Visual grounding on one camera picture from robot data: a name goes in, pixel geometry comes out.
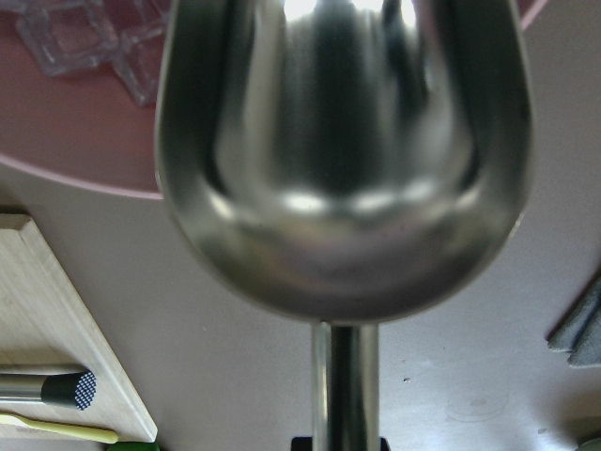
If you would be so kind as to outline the bamboo cutting board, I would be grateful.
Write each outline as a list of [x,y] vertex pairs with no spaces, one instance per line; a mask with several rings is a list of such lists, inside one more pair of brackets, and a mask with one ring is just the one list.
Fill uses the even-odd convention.
[[127,442],[153,442],[157,427],[126,371],[34,220],[1,216],[1,370],[61,374],[91,371],[97,392],[84,410],[4,403],[32,419],[114,431]]

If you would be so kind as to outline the steel ice scoop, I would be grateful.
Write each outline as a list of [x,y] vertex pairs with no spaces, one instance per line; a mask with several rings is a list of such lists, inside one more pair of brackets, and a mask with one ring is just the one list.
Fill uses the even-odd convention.
[[156,174],[228,288],[312,325],[315,450],[378,450],[378,326],[515,230],[532,104],[513,1],[176,1]]

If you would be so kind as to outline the green lime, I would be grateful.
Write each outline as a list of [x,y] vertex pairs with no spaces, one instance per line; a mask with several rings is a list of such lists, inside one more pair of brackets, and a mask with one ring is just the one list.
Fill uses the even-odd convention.
[[160,446],[155,443],[147,442],[117,442],[109,445],[107,451],[160,451]]

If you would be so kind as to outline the mint green bowl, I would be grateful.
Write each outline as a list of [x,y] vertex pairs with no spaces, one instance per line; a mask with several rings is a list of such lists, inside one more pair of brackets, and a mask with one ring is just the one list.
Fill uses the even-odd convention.
[[577,451],[601,451],[601,437],[595,437],[581,443]]

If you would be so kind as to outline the pink bowl of ice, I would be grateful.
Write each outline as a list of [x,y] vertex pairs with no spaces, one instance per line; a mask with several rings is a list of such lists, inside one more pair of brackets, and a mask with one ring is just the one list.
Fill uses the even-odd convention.
[[[345,180],[416,148],[469,173],[532,145],[528,79],[512,52],[533,1],[203,1],[177,45],[166,25],[123,33],[119,70],[140,78],[182,58],[168,104],[171,159],[222,191],[263,176]],[[57,27],[77,39],[108,11],[31,3],[1,16],[1,161],[71,186],[157,199],[157,108],[135,106],[105,70],[50,79],[32,57]]]

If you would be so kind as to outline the yellow plastic knife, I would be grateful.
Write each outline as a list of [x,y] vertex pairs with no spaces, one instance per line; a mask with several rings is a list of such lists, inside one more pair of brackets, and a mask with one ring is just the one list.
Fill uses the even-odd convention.
[[16,414],[2,413],[1,424],[17,428],[51,432],[76,439],[89,440],[99,443],[117,443],[118,435],[109,429],[74,426],[55,422],[33,420]]

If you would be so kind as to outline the grey folded cloth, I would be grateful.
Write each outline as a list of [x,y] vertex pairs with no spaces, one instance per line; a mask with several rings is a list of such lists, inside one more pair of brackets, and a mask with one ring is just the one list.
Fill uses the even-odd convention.
[[573,368],[600,367],[600,278],[585,288],[547,340],[547,348],[568,354]]

